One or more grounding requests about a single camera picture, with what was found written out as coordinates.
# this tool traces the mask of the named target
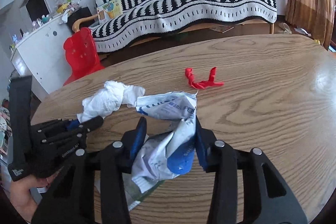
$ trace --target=human hand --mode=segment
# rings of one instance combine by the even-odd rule
[[[31,222],[37,209],[37,204],[31,196],[29,189],[33,187],[47,187],[53,182],[56,176],[57,173],[46,179],[39,179],[33,175],[29,175],[21,180],[11,182],[10,201],[24,220]]]

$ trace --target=sofa leg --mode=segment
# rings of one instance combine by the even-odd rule
[[[274,23],[269,25],[269,33],[274,34]]]

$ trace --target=red ribbon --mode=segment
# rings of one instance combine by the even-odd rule
[[[194,82],[195,76],[193,75],[193,68],[185,69],[185,76],[188,78],[189,85],[195,89],[205,89],[208,86],[222,86],[224,82],[215,83],[216,67],[210,70],[209,80],[201,81],[198,83]]]

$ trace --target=black and white blanket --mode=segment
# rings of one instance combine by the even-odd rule
[[[96,0],[101,5],[109,0]],[[274,23],[275,0],[121,0],[123,15],[92,29],[98,52],[112,52],[145,36],[178,32],[199,22]]]

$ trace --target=wooden armrest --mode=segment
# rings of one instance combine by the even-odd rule
[[[76,20],[75,23],[72,25],[72,30],[74,32],[79,32],[79,25],[81,23],[90,21],[92,19],[95,19],[96,17],[98,17],[98,14],[90,16],[90,17],[83,17],[83,18],[80,18],[80,19]]]

